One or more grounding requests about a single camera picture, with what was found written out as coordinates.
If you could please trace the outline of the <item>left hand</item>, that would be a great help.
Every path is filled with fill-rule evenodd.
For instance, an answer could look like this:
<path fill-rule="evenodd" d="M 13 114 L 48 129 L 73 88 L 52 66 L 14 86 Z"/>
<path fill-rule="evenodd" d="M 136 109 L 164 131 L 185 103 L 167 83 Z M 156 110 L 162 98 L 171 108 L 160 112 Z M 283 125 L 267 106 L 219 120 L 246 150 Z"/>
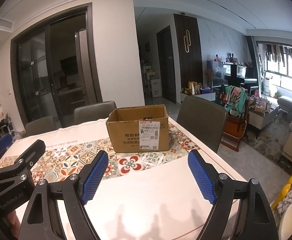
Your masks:
<path fill-rule="evenodd" d="M 17 217 L 16 211 L 14 210 L 11 213 L 9 213 L 6 216 L 6 218 L 8 219 L 8 222 L 10 224 L 10 230 L 11 230 L 12 235 L 16 239 L 18 239 L 21 224 L 20 224 L 19 218 Z"/>

